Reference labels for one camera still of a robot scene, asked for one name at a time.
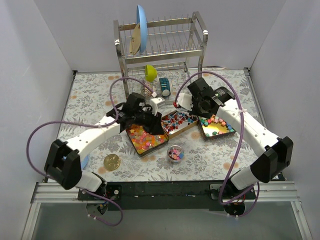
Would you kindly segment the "gold tin with lollipops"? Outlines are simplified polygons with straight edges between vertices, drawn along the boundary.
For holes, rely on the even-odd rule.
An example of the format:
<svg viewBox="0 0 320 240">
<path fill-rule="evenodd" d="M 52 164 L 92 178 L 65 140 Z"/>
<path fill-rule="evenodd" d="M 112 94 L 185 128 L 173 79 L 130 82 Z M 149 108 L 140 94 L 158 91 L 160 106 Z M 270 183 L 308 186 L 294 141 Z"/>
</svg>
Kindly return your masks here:
<svg viewBox="0 0 320 240">
<path fill-rule="evenodd" d="M 173 111 L 161 118 L 161 126 L 169 139 L 173 139 L 194 127 L 198 117 L 190 116 L 179 111 Z"/>
</svg>

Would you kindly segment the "tin with gummy candies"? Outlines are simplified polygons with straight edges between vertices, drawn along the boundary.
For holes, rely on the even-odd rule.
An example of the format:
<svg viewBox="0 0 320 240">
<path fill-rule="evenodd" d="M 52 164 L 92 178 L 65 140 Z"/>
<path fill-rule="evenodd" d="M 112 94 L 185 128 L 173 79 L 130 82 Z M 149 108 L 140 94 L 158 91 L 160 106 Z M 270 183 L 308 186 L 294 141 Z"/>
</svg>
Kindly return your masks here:
<svg viewBox="0 0 320 240">
<path fill-rule="evenodd" d="M 169 137 L 163 134 L 152 135 L 140 125 L 133 124 L 125 130 L 137 155 L 144 157 L 168 144 Z"/>
</svg>

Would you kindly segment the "tin with star candies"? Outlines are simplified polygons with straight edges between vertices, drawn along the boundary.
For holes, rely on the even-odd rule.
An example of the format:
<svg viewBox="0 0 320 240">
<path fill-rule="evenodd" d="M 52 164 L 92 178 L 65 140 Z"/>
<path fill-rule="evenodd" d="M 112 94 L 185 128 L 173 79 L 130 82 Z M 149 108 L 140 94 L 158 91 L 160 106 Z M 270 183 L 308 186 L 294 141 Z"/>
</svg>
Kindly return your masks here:
<svg viewBox="0 0 320 240">
<path fill-rule="evenodd" d="M 233 136 L 236 133 L 229 123 L 214 114 L 210 118 L 199 116 L 197 124 L 205 142 Z"/>
</svg>

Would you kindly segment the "clear glass jar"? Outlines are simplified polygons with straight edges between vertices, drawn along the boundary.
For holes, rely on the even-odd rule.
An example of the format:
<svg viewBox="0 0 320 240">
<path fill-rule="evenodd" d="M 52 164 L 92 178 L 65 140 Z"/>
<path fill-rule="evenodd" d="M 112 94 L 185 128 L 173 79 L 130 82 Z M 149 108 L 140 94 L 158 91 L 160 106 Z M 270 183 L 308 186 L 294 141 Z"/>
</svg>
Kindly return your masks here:
<svg viewBox="0 0 320 240">
<path fill-rule="evenodd" d="M 171 145 L 167 149 L 166 157 L 171 164 L 179 164 L 185 157 L 185 150 L 179 145 Z"/>
</svg>

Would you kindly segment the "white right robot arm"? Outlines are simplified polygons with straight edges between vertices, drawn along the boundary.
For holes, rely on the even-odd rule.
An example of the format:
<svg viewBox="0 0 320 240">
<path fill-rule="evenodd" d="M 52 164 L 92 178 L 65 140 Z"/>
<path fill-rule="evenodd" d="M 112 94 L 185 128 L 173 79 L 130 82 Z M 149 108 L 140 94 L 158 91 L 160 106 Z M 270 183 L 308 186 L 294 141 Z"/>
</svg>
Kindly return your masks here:
<svg viewBox="0 0 320 240">
<path fill-rule="evenodd" d="M 232 175 L 226 192 L 237 199 L 245 188 L 257 183 L 268 183 L 291 163 L 294 143 L 289 137 L 279 137 L 266 129 L 239 106 L 239 99 L 225 87 L 213 89 L 200 77 L 188 85 L 191 96 L 182 107 L 198 117 L 213 115 L 223 119 L 242 135 L 253 149 L 257 159 L 248 167 Z"/>
</svg>

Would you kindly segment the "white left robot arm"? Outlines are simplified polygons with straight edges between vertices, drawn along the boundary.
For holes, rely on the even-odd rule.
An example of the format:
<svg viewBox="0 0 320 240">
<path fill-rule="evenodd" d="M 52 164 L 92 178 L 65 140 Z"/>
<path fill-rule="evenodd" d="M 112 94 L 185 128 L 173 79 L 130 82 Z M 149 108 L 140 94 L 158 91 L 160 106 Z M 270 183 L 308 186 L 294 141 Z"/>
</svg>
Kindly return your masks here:
<svg viewBox="0 0 320 240">
<path fill-rule="evenodd" d="M 126 102 L 117 104 L 92 128 L 66 141 L 55 140 L 45 162 L 45 173 L 65 190 L 85 189 L 95 200 L 103 199 L 107 193 L 106 181 L 94 172 L 83 170 L 82 162 L 99 145 L 132 125 L 143 127 L 150 135 L 164 134 L 162 114 L 158 111 L 164 103 L 162 97 L 154 95 L 146 100 L 139 93 L 131 93 Z"/>
</svg>

